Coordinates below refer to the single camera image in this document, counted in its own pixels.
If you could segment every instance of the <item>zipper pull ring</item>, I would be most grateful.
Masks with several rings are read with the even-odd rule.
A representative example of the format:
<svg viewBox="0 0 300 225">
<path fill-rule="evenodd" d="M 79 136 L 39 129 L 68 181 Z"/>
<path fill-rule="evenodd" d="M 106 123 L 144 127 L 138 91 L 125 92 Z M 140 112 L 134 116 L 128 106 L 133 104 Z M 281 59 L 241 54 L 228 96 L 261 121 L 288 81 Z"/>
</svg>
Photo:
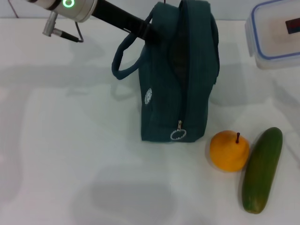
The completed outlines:
<svg viewBox="0 0 300 225">
<path fill-rule="evenodd" d="M 181 129 L 181 127 L 182 127 L 182 121 L 179 120 L 179 121 L 178 121 L 178 125 L 177 125 L 177 130 L 174 130 L 174 131 L 171 133 L 171 135 L 170 135 L 170 139 L 171 139 L 172 141 L 178 141 L 178 140 L 184 138 L 184 137 L 187 135 L 187 131 L 186 131 L 185 129 Z M 174 135 L 175 135 L 176 133 L 182 133 L 182 135 L 179 136 L 179 137 L 174 137 Z"/>
</svg>

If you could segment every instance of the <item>container label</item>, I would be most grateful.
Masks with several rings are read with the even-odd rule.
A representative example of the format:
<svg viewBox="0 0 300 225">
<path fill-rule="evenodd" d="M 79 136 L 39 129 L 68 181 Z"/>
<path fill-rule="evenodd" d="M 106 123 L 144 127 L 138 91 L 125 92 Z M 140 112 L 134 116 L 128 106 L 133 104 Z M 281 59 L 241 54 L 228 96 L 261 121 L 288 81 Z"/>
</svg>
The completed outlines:
<svg viewBox="0 0 300 225">
<path fill-rule="evenodd" d="M 289 34 L 294 34 L 300 32 L 300 18 L 288 20 L 285 22 L 287 27 L 287 32 Z"/>
</svg>

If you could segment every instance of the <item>bag handle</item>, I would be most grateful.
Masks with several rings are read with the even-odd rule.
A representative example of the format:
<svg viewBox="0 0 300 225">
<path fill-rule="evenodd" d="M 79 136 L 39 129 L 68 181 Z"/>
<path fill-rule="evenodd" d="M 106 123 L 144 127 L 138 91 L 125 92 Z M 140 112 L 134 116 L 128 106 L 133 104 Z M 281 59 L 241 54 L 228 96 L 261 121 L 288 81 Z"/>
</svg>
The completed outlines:
<svg viewBox="0 0 300 225">
<path fill-rule="evenodd" d="M 151 19 L 153 17 L 153 10 L 145 20 L 147 24 L 150 23 Z M 120 71 L 120 65 L 122 62 L 123 54 L 126 49 L 128 49 L 136 40 L 137 36 L 134 34 L 129 34 L 120 44 L 120 46 L 117 49 L 117 52 L 113 58 L 112 61 L 112 74 L 118 79 L 122 80 L 126 77 L 128 77 L 130 74 L 132 74 L 134 71 L 136 71 L 146 60 L 146 55 L 142 52 L 140 58 L 133 64 L 131 67 L 124 69 Z"/>
</svg>

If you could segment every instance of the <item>green led light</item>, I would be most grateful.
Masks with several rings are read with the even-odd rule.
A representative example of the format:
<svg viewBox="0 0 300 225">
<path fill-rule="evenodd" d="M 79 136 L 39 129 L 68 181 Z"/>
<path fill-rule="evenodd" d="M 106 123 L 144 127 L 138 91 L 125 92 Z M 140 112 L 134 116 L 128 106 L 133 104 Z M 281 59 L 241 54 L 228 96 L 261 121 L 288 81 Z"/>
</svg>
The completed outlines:
<svg viewBox="0 0 300 225">
<path fill-rule="evenodd" d="M 64 7 L 71 8 L 74 6 L 75 0 L 63 0 L 62 4 L 64 5 Z"/>
</svg>

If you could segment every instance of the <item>black rod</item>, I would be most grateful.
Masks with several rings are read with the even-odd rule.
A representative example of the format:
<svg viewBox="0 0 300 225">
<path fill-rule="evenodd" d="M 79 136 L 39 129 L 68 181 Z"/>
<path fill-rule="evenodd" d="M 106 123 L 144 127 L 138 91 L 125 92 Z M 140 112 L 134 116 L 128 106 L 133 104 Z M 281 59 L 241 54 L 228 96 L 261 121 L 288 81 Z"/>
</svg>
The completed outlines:
<svg viewBox="0 0 300 225">
<path fill-rule="evenodd" d="M 144 20 L 105 0 L 98 0 L 92 15 L 124 31 L 133 33 L 147 42 L 157 43 L 159 41 L 159 36 L 151 24 L 147 24 Z"/>
</svg>

